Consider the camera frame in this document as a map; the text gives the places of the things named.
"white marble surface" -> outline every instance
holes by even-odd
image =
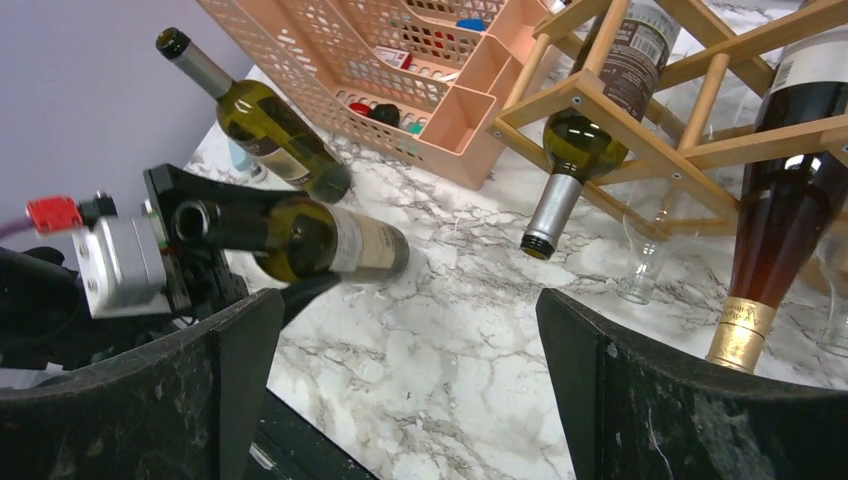
[[[737,31],[788,13],[719,10]],[[682,38],[675,52],[696,46]],[[715,124],[732,124],[742,90],[728,83]],[[748,122],[757,108],[749,100]],[[538,135],[539,126],[529,130]],[[546,179],[516,154],[505,153],[491,180],[472,192],[346,138],[325,138],[354,175],[341,205],[396,225],[416,253],[400,281],[340,286],[309,307],[281,336],[269,387],[379,477],[574,478],[534,314],[543,287],[705,354],[730,280],[730,239],[698,240],[665,267],[653,302],[639,307],[613,291],[628,254],[621,225],[586,202],[552,261],[518,251]],[[232,179],[228,165],[226,140],[214,127],[189,169]],[[731,173],[732,183],[738,168]],[[274,177],[263,188],[287,187]],[[243,254],[233,254],[232,265],[251,289],[279,286]],[[848,388],[848,362],[810,340],[825,304],[796,282],[758,375]]]

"blue object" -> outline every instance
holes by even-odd
[[[233,162],[233,168],[239,172],[246,172],[253,167],[254,161],[247,155],[243,148],[238,146],[232,140],[230,143],[230,161]]]
[[[456,26],[459,28],[474,30],[475,32],[486,31],[486,24],[483,23],[483,20],[479,18],[463,18],[462,20],[456,22]]]

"barcode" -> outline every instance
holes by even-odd
[[[649,25],[654,27],[654,29],[660,32],[666,41],[668,41],[669,37],[674,33],[675,25],[672,21],[669,21],[665,15],[660,12],[652,12],[648,13],[639,13],[630,11],[627,15],[627,18],[630,20],[635,20],[637,22],[644,23],[645,25]]]
[[[647,37],[639,35],[638,33],[633,35],[633,41],[630,43],[630,46],[644,53],[645,56],[651,59],[651,63],[654,65],[660,61],[662,50],[657,48],[657,44],[649,40]]]
[[[792,70],[792,62],[786,62],[780,65],[780,68],[777,70],[777,75],[774,77],[774,83],[771,87],[772,90],[777,90],[778,88],[786,85],[786,81],[789,79],[790,70]]]

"red connector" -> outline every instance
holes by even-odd
[[[42,235],[82,226],[77,203],[71,197],[44,197],[27,202],[27,214]]]

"pink plastic basket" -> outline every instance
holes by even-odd
[[[540,0],[197,1],[317,126],[475,190],[505,148],[485,128],[550,15]],[[462,18],[488,28],[453,26]],[[376,46],[409,52],[412,65],[387,64]],[[353,102],[395,104],[400,127],[357,114]],[[415,123],[423,129],[413,135]]]

